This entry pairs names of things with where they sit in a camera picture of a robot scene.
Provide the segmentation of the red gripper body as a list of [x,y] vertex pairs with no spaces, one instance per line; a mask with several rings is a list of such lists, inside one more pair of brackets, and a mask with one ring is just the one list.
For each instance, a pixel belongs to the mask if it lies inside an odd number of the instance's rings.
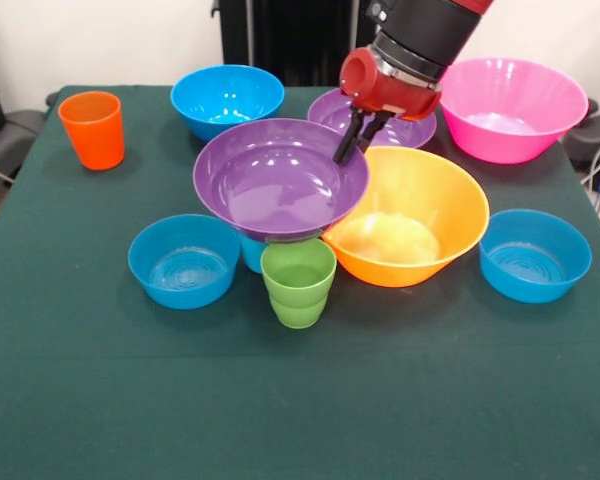
[[434,111],[441,86],[391,65],[372,47],[350,52],[341,67],[340,89],[356,109],[389,112],[402,120],[420,120]]

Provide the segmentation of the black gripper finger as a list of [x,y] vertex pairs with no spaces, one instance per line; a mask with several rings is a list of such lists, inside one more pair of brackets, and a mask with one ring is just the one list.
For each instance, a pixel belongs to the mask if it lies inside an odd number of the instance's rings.
[[375,135],[385,127],[390,118],[390,112],[377,112],[373,116],[373,119],[368,123],[358,137],[357,145],[362,152],[365,152],[368,149]]
[[336,164],[346,164],[349,161],[364,126],[364,112],[356,107],[352,107],[351,111],[350,124],[333,156]]

